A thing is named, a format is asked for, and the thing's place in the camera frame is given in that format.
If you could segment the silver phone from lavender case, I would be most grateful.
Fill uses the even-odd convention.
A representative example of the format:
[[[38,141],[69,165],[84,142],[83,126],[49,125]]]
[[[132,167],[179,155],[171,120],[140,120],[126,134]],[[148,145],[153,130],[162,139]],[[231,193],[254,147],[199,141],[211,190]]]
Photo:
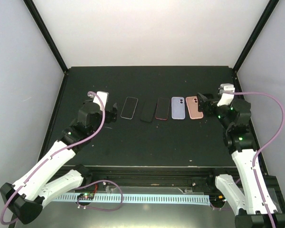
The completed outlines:
[[[128,120],[133,119],[137,104],[138,104],[138,98],[127,97],[121,111],[121,118]]]

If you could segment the black bare phone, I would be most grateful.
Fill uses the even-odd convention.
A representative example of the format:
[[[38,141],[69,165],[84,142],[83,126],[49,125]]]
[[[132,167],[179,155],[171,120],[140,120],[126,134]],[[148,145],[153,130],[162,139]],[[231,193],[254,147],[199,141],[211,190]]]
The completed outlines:
[[[151,123],[154,117],[157,102],[154,99],[148,99],[144,102],[140,120]]]

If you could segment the magenta phone case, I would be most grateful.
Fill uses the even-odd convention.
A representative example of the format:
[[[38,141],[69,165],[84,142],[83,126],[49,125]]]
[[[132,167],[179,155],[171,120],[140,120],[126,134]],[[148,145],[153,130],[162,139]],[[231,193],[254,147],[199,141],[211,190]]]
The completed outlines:
[[[170,99],[169,98],[158,98],[155,118],[157,120],[167,120],[169,116]]]

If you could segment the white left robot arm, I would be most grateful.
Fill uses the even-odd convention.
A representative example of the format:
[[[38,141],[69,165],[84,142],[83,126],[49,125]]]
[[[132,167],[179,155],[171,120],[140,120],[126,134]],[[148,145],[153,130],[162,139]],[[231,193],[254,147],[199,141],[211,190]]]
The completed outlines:
[[[88,168],[81,164],[55,180],[51,178],[89,144],[105,123],[116,121],[117,110],[117,104],[111,110],[106,110],[104,103],[86,100],[77,118],[62,132],[44,157],[13,184],[4,183],[1,186],[0,193],[5,203],[0,215],[1,224],[10,225],[18,220],[28,224],[58,196],[72,189],[90,188],[93,179]]]

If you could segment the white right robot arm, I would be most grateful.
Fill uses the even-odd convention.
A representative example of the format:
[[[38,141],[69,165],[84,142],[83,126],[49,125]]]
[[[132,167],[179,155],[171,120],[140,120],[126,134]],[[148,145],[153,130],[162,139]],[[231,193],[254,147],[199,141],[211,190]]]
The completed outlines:
[[[210,99],[198,93],[198,109],[217,117],[224,131],[224,144],[234,161],[242,188],[228,174],[212,175],[206,185],[220,191],[235,214],[237,228],[285,228],[285,214],[278,212],[268,193],[260,165],[257,146],[249,129],[251,104],[225,92]]]

